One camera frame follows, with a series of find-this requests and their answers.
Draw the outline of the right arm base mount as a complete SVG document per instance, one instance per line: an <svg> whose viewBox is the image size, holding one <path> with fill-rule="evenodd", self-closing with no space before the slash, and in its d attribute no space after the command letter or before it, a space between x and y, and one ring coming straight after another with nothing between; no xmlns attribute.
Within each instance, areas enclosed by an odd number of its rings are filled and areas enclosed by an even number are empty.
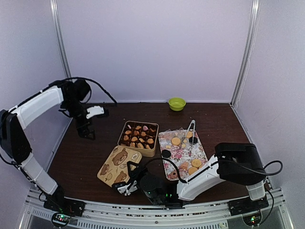
<svg viewBox="0 0 305 229"><path fill-rule="evenodd" d="M263 221L262 209L269 207L266 197L252 201L249 197L231 200L228 208L231 216L241 215L245 225L258 226Z"/></svg>

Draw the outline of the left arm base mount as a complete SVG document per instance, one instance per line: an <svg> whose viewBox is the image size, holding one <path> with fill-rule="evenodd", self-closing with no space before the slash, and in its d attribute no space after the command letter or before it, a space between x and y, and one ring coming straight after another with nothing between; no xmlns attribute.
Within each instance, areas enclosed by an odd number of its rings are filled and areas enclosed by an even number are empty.
<svg viewBox="0 0 305 229"><path fill-rule="evenodd" d="M85 202L73 199L65 199L62 205L51 200L44 201L43 207L54 211L51 223L56 228L66 227L73 217L81 217L85 209Z"/></svg>

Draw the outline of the gold cookie tin box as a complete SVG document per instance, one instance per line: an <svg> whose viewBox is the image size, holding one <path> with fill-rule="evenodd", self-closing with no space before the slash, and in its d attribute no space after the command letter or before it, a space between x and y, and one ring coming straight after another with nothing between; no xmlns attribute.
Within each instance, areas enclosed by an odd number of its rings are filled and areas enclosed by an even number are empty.
<svg viewBox="0 0 305 229"><path fill-rule="evenodd" d="M117 145L136 150L145 157L154 157L158 140L159 125L157 123L126 121Z"/></svg>

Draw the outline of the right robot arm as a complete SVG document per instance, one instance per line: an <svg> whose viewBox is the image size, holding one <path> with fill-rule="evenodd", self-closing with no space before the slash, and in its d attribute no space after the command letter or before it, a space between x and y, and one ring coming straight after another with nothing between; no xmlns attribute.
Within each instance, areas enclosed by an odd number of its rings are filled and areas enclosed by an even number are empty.
<svg viewBox="0 0 305 229"><path fill-rule="evenodd" d="M229 181L246 187L249 197L244 200L247 210L255 210L265 198L266 178L257 148L254 144L219 143L208 162L187 178L179 177L177 184L164 183L148 172L146 166L134 164L129 171L130 181L119 191L127 196L140 190L153 205L168 209L182 208L210 188Z"/></svg>

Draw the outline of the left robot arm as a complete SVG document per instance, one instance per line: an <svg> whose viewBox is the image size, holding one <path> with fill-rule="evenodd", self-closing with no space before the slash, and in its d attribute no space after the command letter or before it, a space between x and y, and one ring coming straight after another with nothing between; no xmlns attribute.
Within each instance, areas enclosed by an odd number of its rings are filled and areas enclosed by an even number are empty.
<svg viewBox="0 0 305 229"><path fill-rule="evenodd" d="M92 119L82 104L90 91L91 88L84 79L74 82L54 81L19 105L0 112L0 146L12 159L9 164L25 173L31 182L51 196L49 202L58 212L64 212L68 208L68 200L58 194L58 183L35 159L25 130L45 112L59 105L61 112L67 112L68 117L76 122L79 137L94 140Z"/></svg>

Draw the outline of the silver tin lid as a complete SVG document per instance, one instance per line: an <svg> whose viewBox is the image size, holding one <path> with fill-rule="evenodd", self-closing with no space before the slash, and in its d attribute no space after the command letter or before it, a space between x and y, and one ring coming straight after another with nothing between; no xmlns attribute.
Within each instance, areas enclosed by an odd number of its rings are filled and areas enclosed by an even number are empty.
<svg viewBox="0 0 305 229"><path fill-rule="evenodd" d="M125 146L116 146L97 173L97 178L108 186L129 180L127 162L140 163L142 154Z"/></svg>

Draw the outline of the steel kitchen tongs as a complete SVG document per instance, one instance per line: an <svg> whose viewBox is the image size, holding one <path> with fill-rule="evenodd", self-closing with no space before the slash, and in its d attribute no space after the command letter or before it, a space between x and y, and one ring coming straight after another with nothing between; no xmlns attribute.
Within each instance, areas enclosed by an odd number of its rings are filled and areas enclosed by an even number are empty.
<svg viewBox="0 0 305 229"><path fill-rule="evenodd" d="M184 136L181 139L181 144L183 143L183 141L185 140L185 138L190 138L190 137L195 137L195 127L196 127L196 121L192 120L184 134Z"/></svg>

